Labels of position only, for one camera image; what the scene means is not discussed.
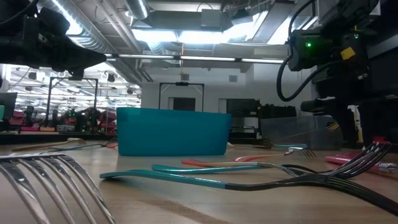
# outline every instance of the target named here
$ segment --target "white wall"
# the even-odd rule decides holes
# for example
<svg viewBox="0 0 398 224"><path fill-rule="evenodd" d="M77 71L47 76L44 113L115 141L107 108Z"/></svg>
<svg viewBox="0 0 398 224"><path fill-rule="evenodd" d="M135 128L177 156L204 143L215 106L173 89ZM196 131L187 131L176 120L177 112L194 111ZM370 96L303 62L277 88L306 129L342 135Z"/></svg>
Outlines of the white wall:
<svg viewBox="0 0 398 224"><path fill-rule="evenodd" d="M256 64L248 72L241 73L238 69L213 68L210 71L202 68L184 68L190 74L190 83L205 84L204 111L219 112L220 99L260 99L261 104L276 106L296 106L300 109L302 101L311 100L311 87L308 85L303 92L291 102L283 102L276 93L276 76L279 65ZM179 82L180 69L169 68L147 70L155 83L142 84L142 108L158 108L159 82ZM238 82L230 83L229 75L237 75ZM285 69L282 88L285 96L290 96L309 75L308 70L291 72ZM201 110L201 94L192 86L170 85L162 93L160 108L167 109L170 97L192 97L197 99L196 109Z"/></svg>

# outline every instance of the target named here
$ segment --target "yellow label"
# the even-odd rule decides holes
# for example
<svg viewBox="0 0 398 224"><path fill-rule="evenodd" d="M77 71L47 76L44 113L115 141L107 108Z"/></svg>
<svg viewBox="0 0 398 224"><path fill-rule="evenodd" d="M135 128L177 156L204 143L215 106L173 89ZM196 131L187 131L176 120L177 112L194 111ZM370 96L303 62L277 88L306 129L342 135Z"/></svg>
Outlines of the yellow label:
<svg viewBox="0 0 398 224"><path fill-rule="evenodd" d="M341 57L343 58L343 60L348 60L353 56L355 56L355 51L351 47L348 47L341 52Z"/></svg>

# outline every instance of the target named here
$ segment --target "teal plastic bin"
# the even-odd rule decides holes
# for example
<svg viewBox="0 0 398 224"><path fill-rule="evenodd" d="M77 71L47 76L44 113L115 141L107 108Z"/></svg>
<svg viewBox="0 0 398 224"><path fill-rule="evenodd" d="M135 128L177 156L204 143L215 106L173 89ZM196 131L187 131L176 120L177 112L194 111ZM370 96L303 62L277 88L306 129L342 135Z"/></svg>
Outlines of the teal plastic bin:
<svg viewBox="0 0 398 224"><path fill-rule="evenodd" d="M147 108L117 109L121 156L223 155L230 114Z"/></svg>

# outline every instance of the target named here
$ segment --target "wooden table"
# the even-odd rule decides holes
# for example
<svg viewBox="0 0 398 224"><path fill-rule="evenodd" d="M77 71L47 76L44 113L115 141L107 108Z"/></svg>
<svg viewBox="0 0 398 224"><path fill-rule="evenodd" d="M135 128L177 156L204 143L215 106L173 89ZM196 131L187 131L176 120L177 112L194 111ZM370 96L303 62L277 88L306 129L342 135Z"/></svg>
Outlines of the wooden table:
<svg viewBox="0 0 398 224"><path fill-rule="evenodd" d="M239 146L229 150L225 156L194 157L194 159L226 161L237 156L270 153L280 153L280 151ZM66 154L75 158L98 184L117 223L398 223L397 217L374 205L341 192L317 187L235 192L140 177L128 177L118 181L103 181L99 178L103 172L150 169L152 164L181 167L182 157L119 157L116 151L107 148L70 151ZM327 170L336 167L323 162L323 156L328 154L337 154L337 152L317 152L318 159L293 154L267 161L294 163L315 170ZM50 218L59 220L54 223L64 223L49 195L35 178L29 174L27 177L36 187ZM287 174L271 169L195 177L245 184L289 178ZM34 223L18 195L5 178L1 178L1 223ZM398 179L366 173L352 180L398 201ZM79 223L87 223L72 196L62 184L60 185ZM94 201L90 199L89 203L99 223L105 223Z"/></svg>

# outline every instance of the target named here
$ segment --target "workbench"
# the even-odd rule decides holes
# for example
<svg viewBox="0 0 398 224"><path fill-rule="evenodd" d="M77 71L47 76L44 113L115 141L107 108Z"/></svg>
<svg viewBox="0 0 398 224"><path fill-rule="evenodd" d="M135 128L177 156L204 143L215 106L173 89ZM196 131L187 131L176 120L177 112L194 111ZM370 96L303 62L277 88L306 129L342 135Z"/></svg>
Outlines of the workbench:
<svg viewBox="0 0 398 224"><path fill-rule="evenodd" d="M2 147L2 154L17 146ZM283 149L257 149L237 146L225 156L190 157L203 161L227 161L238 156L280 153ZM318 158L306 158L300 154L267 159L275 163L293 163L315 170L336 167L323 162L325 155L338 152L316 152ZM186 157L119 157L117 151L107 148L65 152L76 159L98 184L106 203L119 224L144 223L397 223L398 218L358 198L318 187L287 187L258 192L236 192L211 189L196 185L180 184L140 177L118 180L101 180L104 172L128 169L150 169L152 164L182 167ZM387 155L396 161L396 155ZM58 208L38 181L27 174L37 189L50 219L65 223ZM224 174L195 175L206 179L256 184L287 179L279 170L248 170ZM398 202L398 179L373 173L361 174L354 182L379 192ZM16 192L0 177L1 223L35 223L28 209ZM67 201L79 223L87 223L80 208L60 183ZM105 220L88 193L81 187L98 223Z"/></svg>

